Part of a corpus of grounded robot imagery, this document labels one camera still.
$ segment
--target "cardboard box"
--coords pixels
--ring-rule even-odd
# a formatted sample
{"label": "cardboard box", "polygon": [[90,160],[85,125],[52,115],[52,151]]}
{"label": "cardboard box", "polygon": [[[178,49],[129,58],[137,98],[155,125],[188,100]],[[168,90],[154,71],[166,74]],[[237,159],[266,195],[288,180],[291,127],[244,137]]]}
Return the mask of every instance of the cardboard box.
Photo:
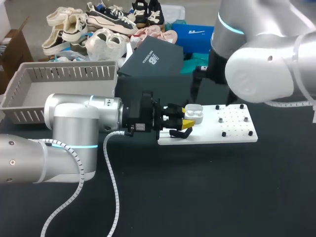
{"label": "cardboard box", "polygon": [[33,57],[22,32],[27,20],[18,30],[10,30],[6,35],[6,38],[11,38],[11,40],[0,57],[0,95],[5,93],[6,87],[20,64],[33,62]]}
{"label": "cardboard box", "polygon": [[183,66],[183,49],[175,44],[146,37],[118,71],[125,76],[173,76]]}
{"label": "cardboard box", "polygon": [[184,53],[209,53],[213,26],[198,26],[173,24],[172,29],[177,32],[177,45],[183,47]]}

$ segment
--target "blue shoe box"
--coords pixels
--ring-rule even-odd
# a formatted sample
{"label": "blue shoe box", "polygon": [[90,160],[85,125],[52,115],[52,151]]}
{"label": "blue shoe box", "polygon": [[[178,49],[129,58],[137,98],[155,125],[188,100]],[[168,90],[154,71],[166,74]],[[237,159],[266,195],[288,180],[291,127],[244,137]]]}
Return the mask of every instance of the blue shoe box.
{"label": "blue shoe box", "polygon": [[183,47],[184,53],[209,53],[213,26],[172,24],[172,29],[178,34],[176,45]]}

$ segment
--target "printed logo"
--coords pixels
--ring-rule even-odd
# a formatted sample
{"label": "printed logo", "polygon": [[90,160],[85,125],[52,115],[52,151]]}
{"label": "printed logo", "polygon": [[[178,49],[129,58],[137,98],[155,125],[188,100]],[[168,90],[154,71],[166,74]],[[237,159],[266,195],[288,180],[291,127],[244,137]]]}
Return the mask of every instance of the printed logo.
{"label": "printed logo", "polygon": [[151,63],[151,64],[156,64],[156,62],[159,60],[159,58],[158,58],[158,56],[157,55],[155,55],[154,53],[153,53],[153,51],[151,50],[150,52],[149,52],[149,54],[146,56],[146,58],[143,60],[143,63],[146,63],[146,61],[148,60],[148,62],[149,63]]}
{"label": "printed logo", "polygon": [[156,62],[157,62],[158,60],[159,60],[158,56],[153,53],[153,55],[152,55],[151,58],[148,60],[148,62],[154,65],[154,64],[156,64]]}
{"label": "printed logo", "polygon": [[203,33],[205,31],[189,31],[189,34],[198,34],[198,33]]}

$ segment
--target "pegboard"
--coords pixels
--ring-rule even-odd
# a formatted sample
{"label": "pegboard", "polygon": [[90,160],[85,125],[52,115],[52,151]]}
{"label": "pegboard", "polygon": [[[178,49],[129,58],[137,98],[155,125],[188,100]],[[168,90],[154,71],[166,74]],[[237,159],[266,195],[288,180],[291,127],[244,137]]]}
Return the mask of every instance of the pegboard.
{"label": "pegboard", "polygon": [[258,140],[248,107],[243,105],[203,106],[204,118],[193,127],[187,139],[170,137],[169,129],[160,132],[159,145],[189,145],[216,143],[246,143]]}

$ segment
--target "black shoe box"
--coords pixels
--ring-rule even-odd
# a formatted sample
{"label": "black shoe box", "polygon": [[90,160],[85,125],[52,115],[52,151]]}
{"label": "black shoe box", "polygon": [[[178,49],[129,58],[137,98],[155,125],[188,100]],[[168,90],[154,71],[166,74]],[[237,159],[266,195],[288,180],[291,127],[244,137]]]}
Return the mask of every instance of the black shoe box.
{"label": "black shoe box", "polygon": [[125,76],[172,76],[183,67],[183,48],[175,44],[146,37],[118,71]]}

